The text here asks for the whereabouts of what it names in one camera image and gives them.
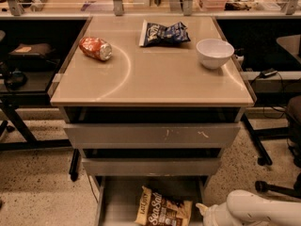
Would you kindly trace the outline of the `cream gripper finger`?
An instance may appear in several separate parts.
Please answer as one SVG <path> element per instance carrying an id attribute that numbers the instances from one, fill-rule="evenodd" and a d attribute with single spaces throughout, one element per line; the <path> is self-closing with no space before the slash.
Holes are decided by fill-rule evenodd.
<path id="1" fill-rule="evenodd" d="M 202 203 L 197 203 L 196 208 L 199 210 L 200 214 L 204 216 L 208 211 L 208 207 Z"/>

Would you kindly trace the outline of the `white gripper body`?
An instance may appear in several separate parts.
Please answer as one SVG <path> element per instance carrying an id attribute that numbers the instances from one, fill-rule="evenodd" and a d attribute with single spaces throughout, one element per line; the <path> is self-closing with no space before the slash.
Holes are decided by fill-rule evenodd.
<path id="1" fill-rule="evenodd" d="M 230 226 L 230 218 L 224 203 L 209 207 L 203 216 L 204 226 Z"/>

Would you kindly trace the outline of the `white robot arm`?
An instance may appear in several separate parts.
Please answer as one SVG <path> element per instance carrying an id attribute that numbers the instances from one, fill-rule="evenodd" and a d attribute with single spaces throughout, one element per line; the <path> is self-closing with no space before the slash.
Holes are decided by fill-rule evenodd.
<path id="1" fill-rule="evenodd" d="M 225 202 L 196 204 L 203 226 L 301 226 L 301 203 L 267 200 L 245 190 L 234 190 Z"/>

